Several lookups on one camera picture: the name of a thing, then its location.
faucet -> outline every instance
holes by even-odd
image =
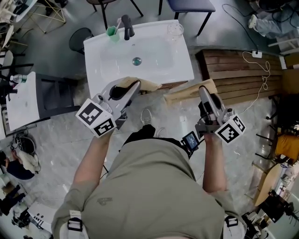
[[[131,19],[129,18],[128,15],[123,15],[121,17],[121,21],[125,27],[125,40],[127,41],[130,39],[130,37],[135,35],[135,32],[133,30]]]

drain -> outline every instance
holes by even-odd
[[[140,65],[141,63],[142,63],[142,59],[139,58],[139,57],[135,57],[135,58],[133,58],[133,60],[132,60],[132,64],[133,64],[133,65],[138,66],[138,65]]]

stool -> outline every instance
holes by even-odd
[[[162,11],[162,2],[163,0],[160,0],[159,15],[161,15]],[[196,36],[200,35],[211,14],[216,11],[209,0],[167,0],[167,2],[172,11],[175,12],[174,19],[178,19],[179,13],[208,13]]]
[[[83,42],[89,38],[94,37],[91,30],[88,28],[80,28],[70,38],[69,47],[71,50],[79,52],[84,55]]]

olive green shirt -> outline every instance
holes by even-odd
[[[52,222],[55,239],[69,210],[81,212],[90,239],[218,239],[225,213],[237,217],[230,194],[207,194],[187,153],[159,139],[124,145],[98,186],[73,184]]]

wooden pallet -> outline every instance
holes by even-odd
[[[236,50],[203,50],[196,54],[203,80],[214,80],[226,105],[256,99],[263,83],[262,76],[268,75],[259,65],[246,62],[242,53]],[[279,57],[263,54],[262,58],[253,58],[249,53],[245,53],[244,57],[249,62],[261,64],[265,69],[266,62],[270,63],[268,89],[262,88],[259,98],[281,92],[282,69]]]

